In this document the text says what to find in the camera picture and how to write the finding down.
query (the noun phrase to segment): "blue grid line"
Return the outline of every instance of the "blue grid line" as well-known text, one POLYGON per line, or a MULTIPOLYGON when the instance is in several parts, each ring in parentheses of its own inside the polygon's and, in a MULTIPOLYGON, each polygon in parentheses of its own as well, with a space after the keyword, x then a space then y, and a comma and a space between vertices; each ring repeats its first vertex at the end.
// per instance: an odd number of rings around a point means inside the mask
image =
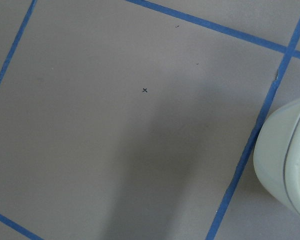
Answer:
POLYGON ((32 0, 30 6, 29 6, 29 8, 28 8, 28 10, 27 10, 24 18, 23 18, 21 26, 20 26, 20 28, 19 28, 19 30, 18 30, 15 38, 14 38, 14 41, 13 41, 13 43, 11 45, 11 48, 10 48, 10 50, 9 50, 9 52, 8 52, 5 60, 4 60, 4 63, 2 65, 2 68, 1 68, 1 71, 0 71, 0 84, 1 84, 3 78, 4 78, 5 74, 6 74, 6 71, 8 69, 8 66, 9 66, 10 62, 11 62, 11 59, 14 56, 14 53, 15 53, 15 51, 17 49, 17 46, 18 46, 18 43, 19 43, 19 41, 20 41, 20 39, 22 37, 22 34, 24 33, 24 30, 26 29, 26 26, 27 26, 27 24, 29 22, 31 14, 32 14, 32 12, 35 9, 36 3, 37 3, 37 0, 32 0))
POLYGON ((7 217, 0 214, 0 222, 9 226, 10 228, 16 230, 18 233, 26 236, 28 239, 31 240, 44 240, 43 238, 35 235, 34 233, 30 232, 29 230, 25 229, 24 227, 20 226, 19 224, 15 223, 14 221, 8 219, 7 217))
POLYGON ((287 67, 289 65, 289 62, 295 52, 295 49, 297 47, 298 41, 300 39, 300 18, 299 21, 294 29, 294 32, 291 36, 289 45, 286 49, 286 52, 281 60, 281 63, 278 68, 278 74, 276 79, 272 82, 270 89, 265 97, 265 100, 263 102, 262 108, 259 112, 259 115, 256 119, 255 126, 252 129, 252 132, 249 136, 249 139, 244 147, 244 150, 242 152, 242 155, 240 157, 240 160, 235 168, 235 172, 233 174, 231 183, 229 187, 226 189, 224 196, 222 198, 222 201, 220 203, 220 206, 214 216, 213 222, 211 224, 211 227, 209 229, 209 232, 206 235, 205 240, 214 240, 216 237, 216 234, 218 232, 218 229, 220 227, 220 224, 224 218, 224 215, 227 211, 227 208, 229 206, 229 203, 232 199, 232 196, 234 195, 234 192, 236 190, 236 187, 239 183, 239 180, 241 178, 241 175, 245 169, 245 166, 248 162, 249 156, 251 155, 251 152, 253 150, 253 147, 257 141, 259 132, 266 120, 266 117, 268 115, 269 109, 272 105, 272 102, 274 100, 274 97, 276 95, 277 89, 280 86, 280 83, 286 73, 287 67))
MULTIPOLYGON (((235 30, 235 29, 227 27, 227 26, 223 26, 223 25, 214 23, 212 21, 208 21, 208 20, 196 17, 196 16, 186 14, 181 11, 177 11, 177 10, 165 7, 165 6, 161 6, 161 5, 155 4, 150 1, 146 1, 146 0, 126 0, 126 1, 133 3, 133 4, 140 5, 142 7, 148 8, 148 9, 152 9, 154 11, 157 11, 157 12, 160 12, 160 13, 178 18, 178 19, 181 19, 181 20, 184 20, 184 21, 187 21, 187 22, 190 22, 190 23, 193 23, 193 24, 196 24, 196 25, 199 25, 199 26, 202 26, 202 27, 205 27, 205 28, 208 28, 208 29, 211 29, 211 30, 214 30, 214 31, 217 31, 219 33, 223 33, 223 34, 226 34, 226 35, 229 35, 229 36, 232 36, 232 37, 235 37, 235 38, 238 38, 238 39, 241 39, 241 40, 262 46, 262 47, 265 47, 267 49, 271 49, 271 50, 283 53, 283 54, 287 50, 286 46, 275 43, 273 41, 269 41, 269 40, 266 40, 261 37, 257 37, 257 36, 254 36, 254 35, 242 32, 242 31, 235 30)), ((293 53, 293 56, 295 58, 300 59, 300 51, 295 51, 293 53)))
MULTIPOLYGON (((8 66, 10 64, 10 61, 17 49, 17 46, 18 46, 18 43, 22 37, 22 34, 29 22, 29 19, 31 17, 31 14, 33 13, 34 9, 35 9, 35 6, 36 6, 36 3, 37 3, 37 0, 32 0, 24 18, 23 18, 23 21, 20 25, 20 28, 14 38, 14 41, 11 45, 11 48, 9 50, 9 53, 7 54, 6 58, 5 58, 5 61, 3 63, 3 66, 1 68, 1 71, 0 71, 0 84, 5 76, 5 73, 8 69, 8 66)), ((0 214, 0 222, 2 222, 3 224, 7 225, 8 227, 16 230, 18 233, 26 236, 27 238, 31 239, 31 240, 43 240, 43 238, 37 236, 36 234, 30 232, 29 230, 25 229, 24 227, 20 226, 19 224, 17 224, 16 222, 8 219, 7 217, 3 216, 0 214)))

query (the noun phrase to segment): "white cup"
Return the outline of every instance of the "white cup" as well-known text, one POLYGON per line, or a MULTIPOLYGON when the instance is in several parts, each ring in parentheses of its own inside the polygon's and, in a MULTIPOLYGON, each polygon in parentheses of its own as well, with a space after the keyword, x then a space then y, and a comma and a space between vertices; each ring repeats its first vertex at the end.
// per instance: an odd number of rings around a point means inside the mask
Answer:
POLYGON ((300 214, 300 98, 265 121, 254 148, 253 165, 262 185, 300 214))

